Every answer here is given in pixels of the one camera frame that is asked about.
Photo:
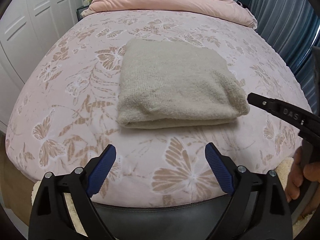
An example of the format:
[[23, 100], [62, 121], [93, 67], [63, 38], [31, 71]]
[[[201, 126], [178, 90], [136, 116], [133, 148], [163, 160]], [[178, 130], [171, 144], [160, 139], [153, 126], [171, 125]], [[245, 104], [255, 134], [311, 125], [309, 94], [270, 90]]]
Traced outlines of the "person's right hand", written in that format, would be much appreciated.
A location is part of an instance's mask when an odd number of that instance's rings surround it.
[[294, 155], [293, 164], [288, 175], [287, 185], [285, 188], [285, 195], [287, 202], [296, 200], [300, 195], [300, 187], [303, 179], [311, 182], [319, 183], [319, 162], [307, 164], [304, 168], [301, 167], [303, 150], [300, 146]]

